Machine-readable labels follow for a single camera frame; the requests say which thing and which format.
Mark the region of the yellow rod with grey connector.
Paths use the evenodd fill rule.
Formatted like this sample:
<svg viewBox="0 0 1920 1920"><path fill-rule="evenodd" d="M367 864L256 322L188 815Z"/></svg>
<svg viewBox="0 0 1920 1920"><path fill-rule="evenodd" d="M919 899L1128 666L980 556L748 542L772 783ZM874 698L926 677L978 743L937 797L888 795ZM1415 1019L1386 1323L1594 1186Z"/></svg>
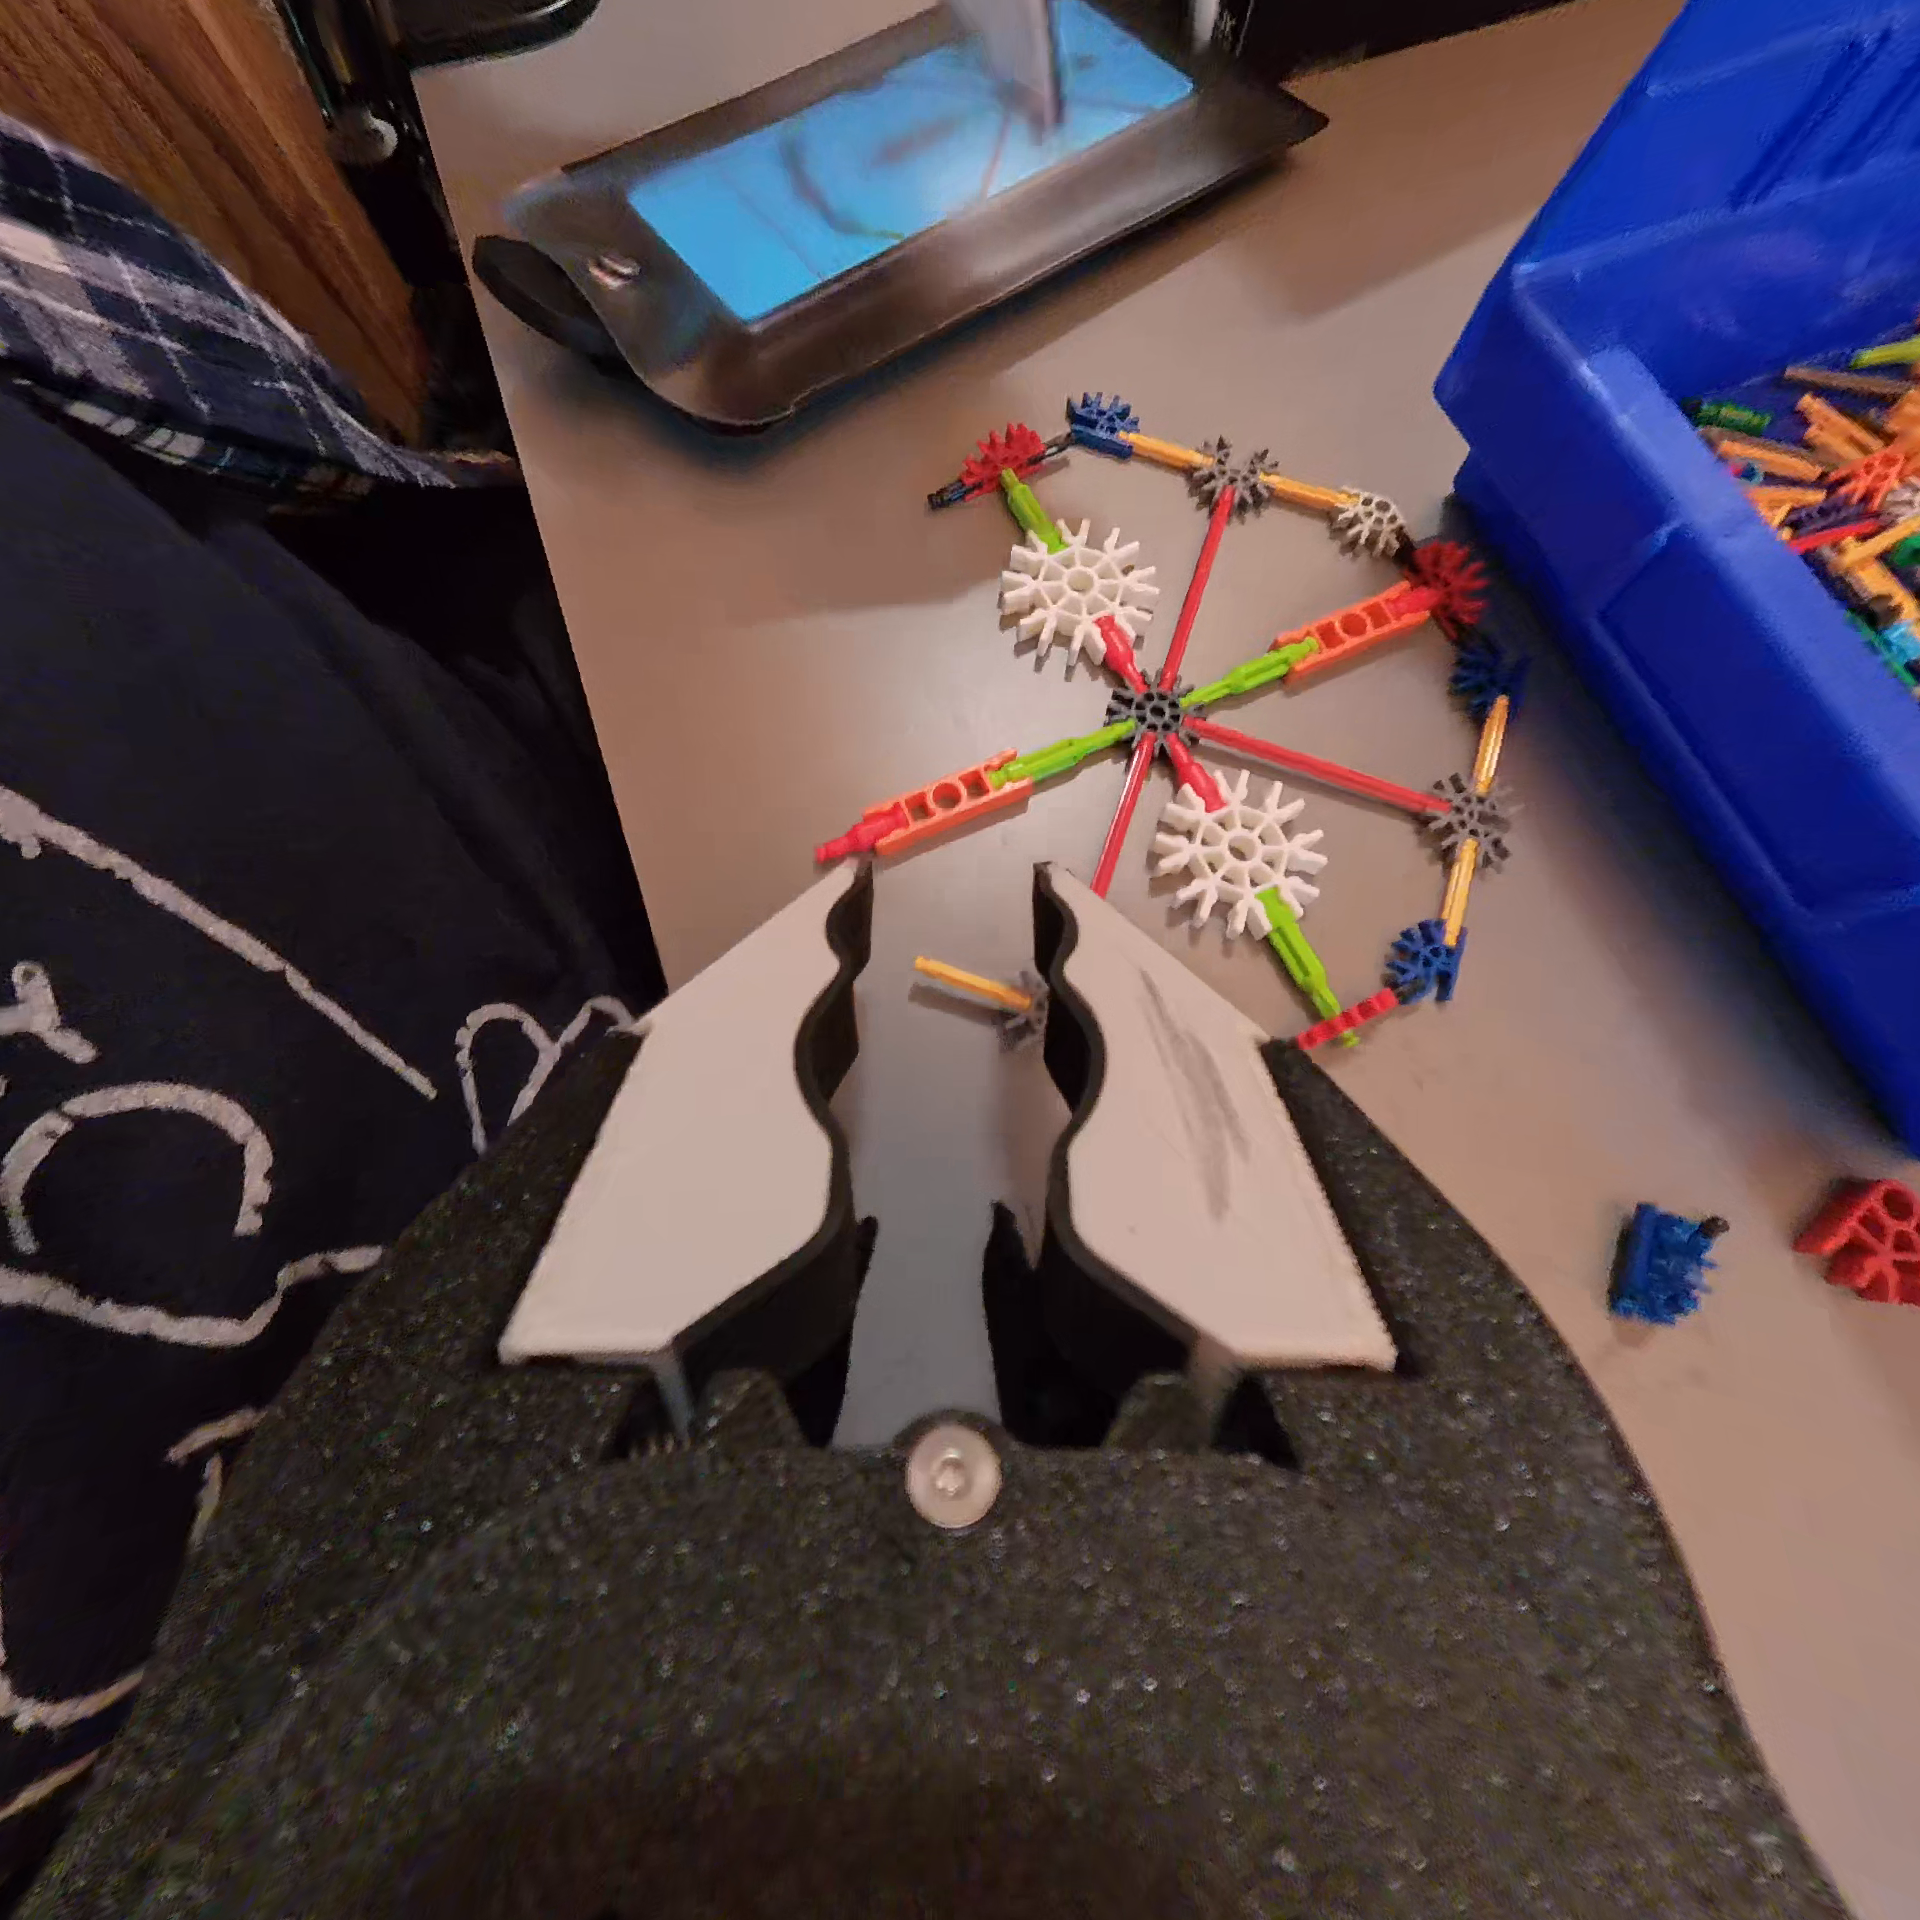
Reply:
<svg viewBox="0 0 1920 1920"><path fill-rule="evenodd" d="M967 1007L989 1018L998 1043L1008 1048L1018 1048L1045 1037L1049 990L1031 972L1021 972L1014 978L996 978L919 952L914 957L914 974L932 990L956 996Z"/></svg>

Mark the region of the red fan-shaped connector piece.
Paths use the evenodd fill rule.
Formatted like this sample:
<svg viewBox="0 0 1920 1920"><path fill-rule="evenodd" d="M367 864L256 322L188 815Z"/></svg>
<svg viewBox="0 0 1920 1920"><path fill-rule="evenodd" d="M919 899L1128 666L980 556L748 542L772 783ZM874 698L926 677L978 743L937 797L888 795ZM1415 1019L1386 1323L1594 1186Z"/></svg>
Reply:
<svg viewBox="0 0 1920 1920"><path fill-rule="evenodd" d="M1838 1181L1791 1250L1862 1301L1918 1307L1918 1192L1900 1180Z"/></svg>

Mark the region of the construction toy wheel model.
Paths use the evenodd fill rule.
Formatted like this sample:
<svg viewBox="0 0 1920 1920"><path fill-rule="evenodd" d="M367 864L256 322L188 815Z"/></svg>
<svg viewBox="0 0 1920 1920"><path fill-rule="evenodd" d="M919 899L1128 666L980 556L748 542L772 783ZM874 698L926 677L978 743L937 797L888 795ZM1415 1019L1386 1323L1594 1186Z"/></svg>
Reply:
<svg viewBox="0 0 1920 1920"><path fill-rule="evenodd" d="M1088 519L1061 519L1040 501L1038 475L1077 450L1172 472L1204 515L1159 662L1140 655L1161 582L1140 560L1138 542L1118 531L1095 536ZM1500 774L1527 683L1527 662L1481 624L1488 571L1478 556L1463 542L1416 540L1384 493L1284 475L1263 448L1152 437L1132 403L1100 390L1066 398L1058 434L1028 422L982 434L956 477L928 491L928 509L946 511L982 495L996 498L1018 531L998 571L998 624L1038 662L1062 653L1069 667L1092 669L1105 692L1100 727L1023 751L996 751L877 800L816 846L816 864L904 854L1025 803L1088 760L1124 757L1124 783L1090 882L1095 895L1111 892L1148 781L1162 771L1167 795L1149 846L1153 880L1172 882L1172 907L1196 927L1217 924L1229 936L1255 939L1272 952L1316 1013L1301 1040L1304 1048L1352 1046L1367 1023L1418 1000L1449 1000L1466 951L1473 882L1508 859L1512 807ZM1391 575L1361 598L1281 630L1212 682L1188 682L1192 628L1226 533L1274 508L1316 516L1342 556L1380 563ZM1446 642L1446 695L1473 727L1465 773L1412 787L1217 718L1220 708L1272 688L1312 685L1423 630ZM1383 982L1364 998L1335 994L1328 967L1304 935L1328 858L1324 834L1302 824L1304 800L1287 776L1409 820L1444 876L1437 910L1393 936Z"/></svg>

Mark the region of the blue plaid shirt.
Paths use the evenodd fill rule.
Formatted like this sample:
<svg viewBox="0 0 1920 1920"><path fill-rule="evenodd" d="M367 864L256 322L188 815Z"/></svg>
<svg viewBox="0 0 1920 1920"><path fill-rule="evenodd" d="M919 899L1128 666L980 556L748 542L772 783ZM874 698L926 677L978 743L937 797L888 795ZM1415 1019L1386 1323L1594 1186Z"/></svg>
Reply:
<svg viewBox="0 0 1920 1920"><path fill-rule="evenodd" d="M495 448L417 450L277 306L129 184L2 119L5 389L154 464L278 502L513 487Z"/></svg>

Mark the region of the black printed shirt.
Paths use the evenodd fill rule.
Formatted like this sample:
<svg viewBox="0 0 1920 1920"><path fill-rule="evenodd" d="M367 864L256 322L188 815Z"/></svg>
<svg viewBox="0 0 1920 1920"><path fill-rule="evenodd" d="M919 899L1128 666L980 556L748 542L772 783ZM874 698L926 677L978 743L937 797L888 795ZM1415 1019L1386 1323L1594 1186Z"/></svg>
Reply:
<svg viewBox="0 0 1920 1920"><path fill-rule="evenodd" d="M5 398L5 1902L346 1291L663 994L532 515Z"/></svg>

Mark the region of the pile of colourful construction pieces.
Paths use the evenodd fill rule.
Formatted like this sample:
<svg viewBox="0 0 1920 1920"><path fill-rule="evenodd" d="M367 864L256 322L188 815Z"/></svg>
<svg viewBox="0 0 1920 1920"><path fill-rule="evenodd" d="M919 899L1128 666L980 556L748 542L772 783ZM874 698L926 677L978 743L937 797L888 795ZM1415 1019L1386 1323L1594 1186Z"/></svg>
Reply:
<svg viewBox="0 0 1920 1920"><path fill-rule="evenodd" d="M1918 335L1789 362L1677 403L1860 645L1918 698Z"/></svg>

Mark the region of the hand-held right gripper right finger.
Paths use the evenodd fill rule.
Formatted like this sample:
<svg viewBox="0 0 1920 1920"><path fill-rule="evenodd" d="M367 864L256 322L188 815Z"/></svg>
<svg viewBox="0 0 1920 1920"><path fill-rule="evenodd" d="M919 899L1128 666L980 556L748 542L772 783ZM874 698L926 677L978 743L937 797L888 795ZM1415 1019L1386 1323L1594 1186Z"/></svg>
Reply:
<svg viewBox="0 0 1920 1920"><path fill-rule="evenodd" d="M1066 1106L1047 1165L1047 1317L1132 1378L1391 1374L1396 1341L1272 1071L1262 1027L1055 861L1032 876L1045 1064Z"/></svg>

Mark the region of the wooden cabinet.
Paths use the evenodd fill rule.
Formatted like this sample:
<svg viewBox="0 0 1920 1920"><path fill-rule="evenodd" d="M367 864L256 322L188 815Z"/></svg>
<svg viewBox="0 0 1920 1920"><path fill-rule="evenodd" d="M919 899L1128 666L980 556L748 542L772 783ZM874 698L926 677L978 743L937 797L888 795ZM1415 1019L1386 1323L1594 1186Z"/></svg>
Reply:
<svg viewBox="0 0 1920 1920"><path fill-rule="evenodd" d="M271 5L5 2L2 108L129 184L417 443L414 288L328 148Z"/></svg>

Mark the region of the blue plastic parts bin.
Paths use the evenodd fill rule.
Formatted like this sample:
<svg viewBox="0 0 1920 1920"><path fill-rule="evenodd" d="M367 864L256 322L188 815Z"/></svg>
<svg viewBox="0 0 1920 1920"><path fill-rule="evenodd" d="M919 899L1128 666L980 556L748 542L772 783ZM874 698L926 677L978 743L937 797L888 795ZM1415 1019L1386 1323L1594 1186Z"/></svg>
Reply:
<svg viewBox="0 0 1920 1920"><path fill-rule="evenodd" d="M1908 1148L1916 698L1680 403L1916 291L1918 5L1688 5L1434 381L1477 525Z"/></svg>

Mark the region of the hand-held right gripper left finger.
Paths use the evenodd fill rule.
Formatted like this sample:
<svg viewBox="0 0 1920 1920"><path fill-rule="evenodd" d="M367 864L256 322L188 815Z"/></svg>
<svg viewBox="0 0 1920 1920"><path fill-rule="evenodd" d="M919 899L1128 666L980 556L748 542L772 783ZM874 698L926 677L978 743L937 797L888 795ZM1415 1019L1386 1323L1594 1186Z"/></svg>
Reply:
<svg viewBox="0 0 1920 1920"><path fill-rule="evenodd" d="M495 1343L508 1366L762 1371L840 1395L871 1258L831 1096L857 1059L872 866L838 866L666 994Z"/></svg>

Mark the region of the blue connector with black rod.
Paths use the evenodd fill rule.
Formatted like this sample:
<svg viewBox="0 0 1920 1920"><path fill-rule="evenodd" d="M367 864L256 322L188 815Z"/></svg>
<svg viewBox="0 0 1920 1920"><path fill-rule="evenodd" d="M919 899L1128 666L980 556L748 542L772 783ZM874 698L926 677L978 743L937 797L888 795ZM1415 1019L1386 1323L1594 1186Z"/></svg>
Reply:
<svg viewBox="0 0 1920 1920"><path fill-rule="evenodd" d="M1725 1216L1680 1216L1637 1202L1615 1239L1607 1311L1646 1327L1688 1319L1709 1291L1712 1255L1728 1229Z"/></svg>

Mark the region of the tablet in black case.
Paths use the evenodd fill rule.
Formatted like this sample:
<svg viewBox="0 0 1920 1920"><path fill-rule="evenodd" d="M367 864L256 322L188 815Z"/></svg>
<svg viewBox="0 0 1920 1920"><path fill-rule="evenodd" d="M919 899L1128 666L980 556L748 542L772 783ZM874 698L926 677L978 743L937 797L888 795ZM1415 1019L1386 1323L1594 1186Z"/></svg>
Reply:
<svg viewBox="0 0 1920 1920"><path fill-rule="evenodd" d="M935 5L526 183L471 270L549 343L749 434L1326 125L1170 5Z"/></svg>

